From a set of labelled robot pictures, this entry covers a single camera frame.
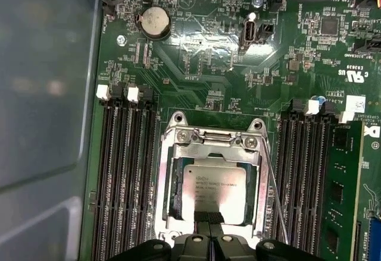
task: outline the metal socket frame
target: metal socket frame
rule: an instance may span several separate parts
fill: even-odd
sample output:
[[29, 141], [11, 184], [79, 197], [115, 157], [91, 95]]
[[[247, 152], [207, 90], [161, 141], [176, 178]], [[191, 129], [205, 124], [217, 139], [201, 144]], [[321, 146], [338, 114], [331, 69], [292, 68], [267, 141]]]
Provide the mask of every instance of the metal socket frame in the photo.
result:
[[222, 224], [225, 234], [246, 238], [253, 249], [263, 239], [266, 218], [269, 169], [266, 148], [270, 144], [263, 120], [254, 119], [244, 132], [219, 128], [189, 126], [183, 112], [175, 112], [161, 138], [161, 156], [158, 176], [155, 234], [172, 247], [174, 239], [183, 234], [193, 234], [194, 222], [178, 220], [170, 216], [172, 161], [174, 158], [189, 157], [206, 159], [210, 153], [220, 153], [226, 161], [250, 163], [257, 168], [257, 190], [251, 224], [246, 226]]

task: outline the label sticker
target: label sticker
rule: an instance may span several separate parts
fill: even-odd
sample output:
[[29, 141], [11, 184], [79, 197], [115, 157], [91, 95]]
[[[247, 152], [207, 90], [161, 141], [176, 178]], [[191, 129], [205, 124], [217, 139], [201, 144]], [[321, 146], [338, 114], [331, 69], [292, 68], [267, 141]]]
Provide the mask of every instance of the label sticker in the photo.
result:
[[365, 113], [365, 96], [346, 96], [345, 111]]

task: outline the chip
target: chip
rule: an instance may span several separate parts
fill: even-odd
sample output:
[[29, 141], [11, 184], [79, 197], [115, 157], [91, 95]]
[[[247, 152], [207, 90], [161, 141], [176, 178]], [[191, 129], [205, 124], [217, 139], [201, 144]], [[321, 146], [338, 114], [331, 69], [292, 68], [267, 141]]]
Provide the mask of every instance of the chip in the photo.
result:
[[297, 60], [290, 60], [288, 62], [288, 69], [290, 71], [299, 71], [300, 62]]
[[327, 244], [329, 249], [331, 251], [337, 253], [338, 252], [338, 246], [339, 246], [339, 236], [337, 233], [335, 233], [331, 228], [328, 228], [327, 230]]
[[339, 20], [337, 18], [323, 18], [321, 20], [321, 34], [337, 35]]
[[338, 203], [342, 203], [343, 201], [343, 186], [342, 185], [336, 182], [332, 182], [330, 193], [331, 193], [330, 196], [334, 201]]
[[335, 138], [333, 139], [333, 144], [339, 149], [345, 150], [348, 147], [348, 129], [347, 128], [336, 128]]

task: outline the gray metal panel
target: gray metal panel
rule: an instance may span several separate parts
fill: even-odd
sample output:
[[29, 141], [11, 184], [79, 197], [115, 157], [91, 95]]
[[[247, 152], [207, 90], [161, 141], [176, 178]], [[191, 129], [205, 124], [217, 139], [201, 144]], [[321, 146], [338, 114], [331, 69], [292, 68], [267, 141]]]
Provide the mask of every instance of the gray metal panel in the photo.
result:
[[77, 259], [95, 79], [94, 5], [0, 0], [3, 261]]

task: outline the motherboard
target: motherboard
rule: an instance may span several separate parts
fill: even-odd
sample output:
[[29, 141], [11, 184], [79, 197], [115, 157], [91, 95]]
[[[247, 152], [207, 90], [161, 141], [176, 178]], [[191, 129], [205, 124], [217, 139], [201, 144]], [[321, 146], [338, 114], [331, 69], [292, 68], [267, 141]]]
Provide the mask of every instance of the motherboard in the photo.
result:
[[379, 33], [381, 11], [356, 0], [105, 12], [80, 260], [171, 244], [197, 212], [253, 247], [379, 260]]

